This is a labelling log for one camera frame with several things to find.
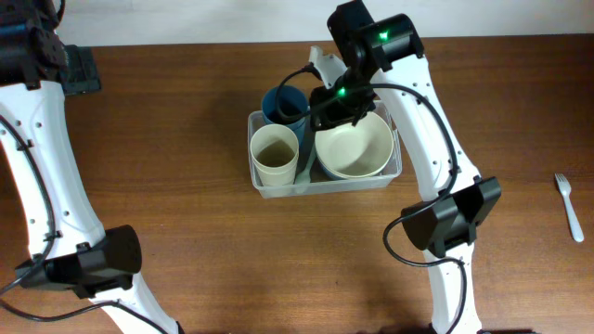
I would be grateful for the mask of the cream bowl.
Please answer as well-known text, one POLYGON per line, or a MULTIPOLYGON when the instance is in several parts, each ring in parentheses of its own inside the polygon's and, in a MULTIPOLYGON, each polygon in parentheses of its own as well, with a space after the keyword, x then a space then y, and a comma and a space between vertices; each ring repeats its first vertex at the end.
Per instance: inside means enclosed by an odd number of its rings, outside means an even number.
POLYGON ((316 154, 331 169, 340 170, 359 159, 384 162, 393 150, 392 130, 374 112, 350 123, 315 134, 316 154))
POLYGON ((319 165, 325 165, 333 173, 340 175, 341 177, 344 177, 344 180, 348 180, 377 176, 383 171, 383 169, 389 164, 389 162, 390 158, 388 158, 384 162, 359 159, 349 164, 347 167, 341 168, 340 170, 331 169, 322 160, 319 160, 319 165))

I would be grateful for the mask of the blue cup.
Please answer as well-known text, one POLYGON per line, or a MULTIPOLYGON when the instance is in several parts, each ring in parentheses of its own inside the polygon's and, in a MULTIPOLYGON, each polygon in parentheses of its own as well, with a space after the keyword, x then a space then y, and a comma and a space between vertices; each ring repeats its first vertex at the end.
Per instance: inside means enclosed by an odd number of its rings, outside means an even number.
POLYGON ((291 130, 295 133, 299 145, 303 143, 304 135, 305 135, 305 128, 306 128, 306 121, 305 119, 301 119, 298 122, 294 122, 290 125, 291 130))
MULTIPOLYGON (((262 112, 266 123, 282 124, 292 130, 299 128, 304 123, 304 118, 294 122, 283 121, 278 114, 276 96, 277 88, 269 90, 261 102, 262 112)), ((308 102, 301 90, 290 85, 284 85, 279 93, 279 105, 286 116, 295 116, 308 110, 308 102)))

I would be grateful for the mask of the cream cup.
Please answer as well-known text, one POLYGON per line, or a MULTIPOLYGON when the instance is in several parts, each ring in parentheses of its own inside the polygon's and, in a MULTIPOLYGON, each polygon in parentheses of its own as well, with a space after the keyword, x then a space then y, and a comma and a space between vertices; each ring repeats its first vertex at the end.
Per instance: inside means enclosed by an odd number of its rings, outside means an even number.
POLYGON ((288 163, 279 167, 256 164, 256 171, 263 186, 287 186, 294 183, 296 164, 288 163))
POLYGON ((280 124, 268 124, 258 129, 250 140, 254 164, 267 173, 285 173, 299 158, 296 134, 280 124))

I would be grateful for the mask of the white plastic fork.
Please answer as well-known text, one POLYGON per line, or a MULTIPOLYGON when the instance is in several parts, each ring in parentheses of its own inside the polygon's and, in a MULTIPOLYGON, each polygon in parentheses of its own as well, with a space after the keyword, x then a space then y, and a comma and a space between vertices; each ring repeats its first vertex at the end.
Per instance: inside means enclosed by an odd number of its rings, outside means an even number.
POLYGON ((575 242, 581 243, 585 240, 583 230, 579 221, 575 214, 574 206, 571 202, 570 195, 571 195, 571 185, 567 178, 562 173, 554 174, 554 178, 557 184, 557 187, 562 195, 563 204, 566 210, 568 224, 570 227, 570 231, 572 234, 572 238, 575 242))

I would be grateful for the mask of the white plastic knife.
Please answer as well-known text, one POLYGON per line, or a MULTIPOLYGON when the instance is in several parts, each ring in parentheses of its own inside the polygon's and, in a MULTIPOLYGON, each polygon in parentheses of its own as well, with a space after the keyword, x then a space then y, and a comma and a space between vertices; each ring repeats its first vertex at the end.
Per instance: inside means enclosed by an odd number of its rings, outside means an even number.
POLYGON ((313 167, 315 160, 316 144, 313 143, 303 170, 295 177, 294 184, 297 186, 297 188, 295 189, 296 195, 302 195, 308 188, 308 185, 311 183, 311 169, 313 167))

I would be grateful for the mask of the cream cup front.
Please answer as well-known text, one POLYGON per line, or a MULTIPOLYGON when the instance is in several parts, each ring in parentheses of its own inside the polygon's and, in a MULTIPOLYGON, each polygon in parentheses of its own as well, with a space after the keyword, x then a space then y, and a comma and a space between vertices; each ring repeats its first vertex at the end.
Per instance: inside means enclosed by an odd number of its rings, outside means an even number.
POLYGON ((279 167, 256 164, 256 171, 263 186, 287 186, 294 183, 296 164, 288 163, 279 167))

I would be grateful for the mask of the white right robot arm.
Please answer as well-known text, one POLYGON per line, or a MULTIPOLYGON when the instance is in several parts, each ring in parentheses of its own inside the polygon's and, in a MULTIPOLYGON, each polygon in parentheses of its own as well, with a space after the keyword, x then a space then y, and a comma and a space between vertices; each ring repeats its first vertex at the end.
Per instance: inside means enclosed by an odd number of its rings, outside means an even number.
POLYGON ((361 1, 336 7, 327 21, 340 69, 313 61, 323 86, 310 96, 314 131, 357 125, 380 101, 412 162, 421 201, 401 211, 382 241, 401 225, 424 259, 436 333, 479 333, 471 260, 477 229, 501 196, 495 177, 483 178, 456 139, 433 87, 424 46, 405 14, 374 20, 361 1))

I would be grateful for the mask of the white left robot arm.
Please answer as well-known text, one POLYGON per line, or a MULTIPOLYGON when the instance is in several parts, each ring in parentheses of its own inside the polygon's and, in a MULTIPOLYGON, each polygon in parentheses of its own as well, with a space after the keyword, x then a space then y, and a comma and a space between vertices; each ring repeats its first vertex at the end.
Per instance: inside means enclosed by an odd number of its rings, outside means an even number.
POLYGON ((1 144, 25 213, 25 289, 70 291, 103 309, 124 333, 178 333, 141 274, 130 225, 107 229, 86 196, 68 136, 65 99, 101 87, 87 47, 63 44, 63 3, 1 4, 1 144))

